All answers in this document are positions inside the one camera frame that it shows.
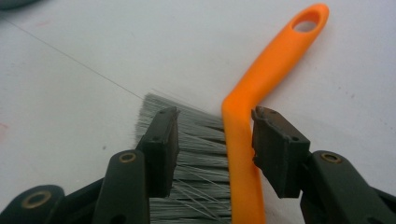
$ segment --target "gray bristle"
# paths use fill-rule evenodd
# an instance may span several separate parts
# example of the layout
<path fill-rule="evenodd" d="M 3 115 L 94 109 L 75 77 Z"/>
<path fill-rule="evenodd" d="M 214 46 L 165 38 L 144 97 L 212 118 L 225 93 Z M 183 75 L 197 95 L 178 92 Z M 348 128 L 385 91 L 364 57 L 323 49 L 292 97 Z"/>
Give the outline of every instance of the gray bristle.
<path fill-rule="evenodd" d="M 180 152 L 169 198 L 150 199 L 151 223 L 230 223 L 228 161 L 221 118 L 150 93 L 140 110 L 136 142 L 155 114 L 170 106 L 180 111 Z"/>

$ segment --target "orange brush handle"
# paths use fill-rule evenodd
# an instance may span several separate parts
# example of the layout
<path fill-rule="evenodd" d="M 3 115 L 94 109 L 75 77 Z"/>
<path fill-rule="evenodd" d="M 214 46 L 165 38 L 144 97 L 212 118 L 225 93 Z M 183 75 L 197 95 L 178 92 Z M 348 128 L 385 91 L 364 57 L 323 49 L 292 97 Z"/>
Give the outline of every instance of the orange brush handle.
<path fill-rule="evenodd" d="M 223 101 L 233 223 L 265 222 L 260 173 L 252 161 L 250 111 L 299 61 L 328 17 L 329 9 L 323 4 L 308 7 L 296 15 Z M 312 21 L 316 27 L 308 32 L 295 31 L 294 27 L 302 21 Z"/>

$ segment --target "brush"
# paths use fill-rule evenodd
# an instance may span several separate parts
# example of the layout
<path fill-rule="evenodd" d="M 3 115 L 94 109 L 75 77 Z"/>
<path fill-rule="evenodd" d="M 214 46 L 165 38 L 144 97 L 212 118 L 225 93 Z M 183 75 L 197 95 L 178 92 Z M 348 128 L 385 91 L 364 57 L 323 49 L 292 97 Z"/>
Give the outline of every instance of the brush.
<path fill-rule="evenodd" d="M 303 56 L 328 15 L 323 4 L 297 14 L 225 98 L 222 119 L 159 95 L 145 97 L 136 139 L 159 110 L 176 106 L 180 111 L 173 188 L 167 199 L 150 199 L 152 223 L 229 223 L 231 217 L 233 223 L 265 222 L 260 173 L 252 161 L 250 111 Z M 296 29 L 306 21 L 315 27 Z"/>

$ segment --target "white background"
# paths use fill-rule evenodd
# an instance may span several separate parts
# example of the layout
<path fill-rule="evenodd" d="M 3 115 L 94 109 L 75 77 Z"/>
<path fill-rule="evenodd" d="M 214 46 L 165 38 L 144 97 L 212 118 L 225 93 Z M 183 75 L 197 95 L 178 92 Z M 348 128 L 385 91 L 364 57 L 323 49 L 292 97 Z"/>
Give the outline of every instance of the white background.
<path fill-rule="evenodd" d="M 220 116 L 222 99 L 297 12 L 315 1 L 42 0 L 0 11 L 0 210 L 54 184 L 104 176 L 134 146 L 144 95 Z M 347 157 L 396 195 L 395 1 L 328 1 L 328 23 L 262 105 L 311 151 Z M 303 223 L 298 200 L 264 180 L 268 223 Z"/>

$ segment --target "orange plastic handle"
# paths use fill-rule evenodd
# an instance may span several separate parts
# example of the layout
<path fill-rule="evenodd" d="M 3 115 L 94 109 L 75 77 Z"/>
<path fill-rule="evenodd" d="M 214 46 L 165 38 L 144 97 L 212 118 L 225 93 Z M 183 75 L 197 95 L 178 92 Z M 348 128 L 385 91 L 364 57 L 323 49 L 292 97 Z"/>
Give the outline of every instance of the orange plastic handle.
<path fill-rule="evenodd" d="M 329 9 L 324 4 L 313 5 L 297 14 L 250 66 L 222 103 L 233 223 L 265 223 L 260 173 L 252 161 L 250 111 L 299 61 L 328 17 Z M 294 30 L 303 21 L 312 21 L 316 26 L 308 32 Z"/>

